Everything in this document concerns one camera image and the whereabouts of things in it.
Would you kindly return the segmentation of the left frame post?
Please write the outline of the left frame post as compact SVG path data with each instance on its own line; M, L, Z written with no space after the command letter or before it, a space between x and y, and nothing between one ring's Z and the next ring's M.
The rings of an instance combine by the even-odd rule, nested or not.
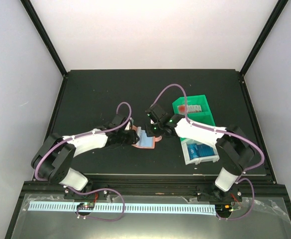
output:
M26 10L30 20L32 21L34 27L36 28L39 36L41 37L45 47L47 48L50 56L52 57L55 65L57 66L59 72L64 77L67 75L67 70L64 66L64 64L61 61L61 58L59 57L43 23L40 20L39 15L37 14L32 2L30 0L20 0L22 3L24 9Z

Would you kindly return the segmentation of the green storage bin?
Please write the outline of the green storage bin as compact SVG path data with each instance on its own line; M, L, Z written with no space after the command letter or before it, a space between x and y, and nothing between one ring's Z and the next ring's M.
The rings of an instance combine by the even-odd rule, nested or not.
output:
M173 103L176 114L185 114L185 98L179 97ZM205 95L187 96L188 118L199 123L215 126L215 122Z

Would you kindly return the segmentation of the blue cards stack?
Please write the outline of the blue cards stack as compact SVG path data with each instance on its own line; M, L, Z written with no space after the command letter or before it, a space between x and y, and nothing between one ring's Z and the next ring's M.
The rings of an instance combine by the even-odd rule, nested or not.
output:
M205 144L188 144L187 149L190 160L215 155L213 148Z

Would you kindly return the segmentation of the pink card holder wallet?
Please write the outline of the pink card holder wallet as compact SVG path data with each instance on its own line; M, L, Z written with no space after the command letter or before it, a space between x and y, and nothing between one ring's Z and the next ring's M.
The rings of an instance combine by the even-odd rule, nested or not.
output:
M143 130L140 126L136 127L133 126L132 127L133 130L136 131L137 136L139 137L139 141L136 144L133 144L132 146L136 147L136 148L140 148L140 149L154 149L155 148L155 143L159 142L162 137L149 137L147 136L147 133L145 130Z

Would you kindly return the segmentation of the black aluminium rail frame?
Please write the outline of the black aluminium rail frame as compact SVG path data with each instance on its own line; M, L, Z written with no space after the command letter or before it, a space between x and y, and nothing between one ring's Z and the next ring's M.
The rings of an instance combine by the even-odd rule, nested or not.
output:
M195 197L202 202L230 202L234 198L242 200L243 197L251 197L252 190L248 182L235 184L225 193L221 193L212 185L211 180L145 180L145 179L114 179L93 177L84 192L101 189L99 199L106 196L115 196L110 189L118 191L123 196L180 196L185 198ZM92 200L93 196L81 196L59 184L50 184L39 181L25 181L21 196L25 194L53 194L62 195L66 199L79 200L81 198Z

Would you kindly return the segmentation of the frame post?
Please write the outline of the frame post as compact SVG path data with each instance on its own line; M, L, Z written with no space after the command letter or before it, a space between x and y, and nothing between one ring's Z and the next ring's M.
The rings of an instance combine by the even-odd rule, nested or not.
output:
M258 55L260 49L265 43L267 37L269 36L270 32L272 31L288 2L288 0L278 0L275 4L270 16L268 17L264 27L262 28L255 44L253 45L246 61L244 62L240 70L240 75L245 76L250 69L252 63L254 62L256 56Z
M45 47L47 48L50 56L52 57L55 65L57 66L59 72L64 77L67 75L67 70L64 66L64 64L61 61L61 58L59 57L43 23L40 20L39 15L37 14L32 2L30 0L20 0L22 3L24 9L26 10L30 20L32 21L34 27L36 28L39 36L41 37Z

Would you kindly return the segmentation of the white storage bin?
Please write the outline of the white storage bin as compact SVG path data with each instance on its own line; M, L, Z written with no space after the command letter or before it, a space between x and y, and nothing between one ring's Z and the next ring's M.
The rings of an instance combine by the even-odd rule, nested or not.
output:
M219 155L216 150L206 144L192 140L184 139L181 141L185 165L198 165L203 162L217 162Z

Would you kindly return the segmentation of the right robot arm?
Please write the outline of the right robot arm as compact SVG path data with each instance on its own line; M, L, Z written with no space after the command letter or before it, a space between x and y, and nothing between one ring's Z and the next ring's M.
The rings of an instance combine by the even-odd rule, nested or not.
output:
M146 125L148 136L175 136L196 141L211 147L218 154L222 168L212 194L219 201L230 195L231 187L255 156L250 143L244 137L234 135L234 131L240 129L238 127L212 127L190 120L186 115L171 115L158 104L152 105L146 114L152 121Z

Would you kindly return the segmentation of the right frame post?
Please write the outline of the right frame post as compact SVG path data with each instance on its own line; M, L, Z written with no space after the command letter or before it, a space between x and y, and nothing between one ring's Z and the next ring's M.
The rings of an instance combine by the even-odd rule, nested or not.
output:
M245 76L250 69L252 63L254 62L256 56L258 55L260 49L265 43L267 37L269 36L270 32L272 31L288 2L288 0L278 0L275 4L270 16L268 17L264 27L262 28L255 44L253 45L246 61L244 62L240 70L240 75Z

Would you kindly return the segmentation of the red white cards stack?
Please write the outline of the red white cards stack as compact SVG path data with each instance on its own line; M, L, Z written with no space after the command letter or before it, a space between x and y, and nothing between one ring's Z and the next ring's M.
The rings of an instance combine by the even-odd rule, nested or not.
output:
M177 106L178 113L181 115L192 114L192 113L200 113L202 112L202 108L200 105L179 105Z

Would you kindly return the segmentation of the small circuit board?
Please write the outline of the small circuit board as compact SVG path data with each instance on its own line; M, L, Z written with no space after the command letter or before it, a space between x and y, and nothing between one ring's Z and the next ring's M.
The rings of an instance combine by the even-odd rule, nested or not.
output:
M77 210L92 210L94 207L94 202L82 202L77 205Z

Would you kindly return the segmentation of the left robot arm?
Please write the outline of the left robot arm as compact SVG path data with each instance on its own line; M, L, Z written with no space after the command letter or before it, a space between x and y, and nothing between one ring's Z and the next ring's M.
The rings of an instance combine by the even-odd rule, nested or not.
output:
M80 171L71 168L75 157L111 145L133 145L139 141L134 120L117 114L112 121L91 131L71 136L50 135L31 161L36 180L58 183L75 190L82 199L89 198L93 187Z

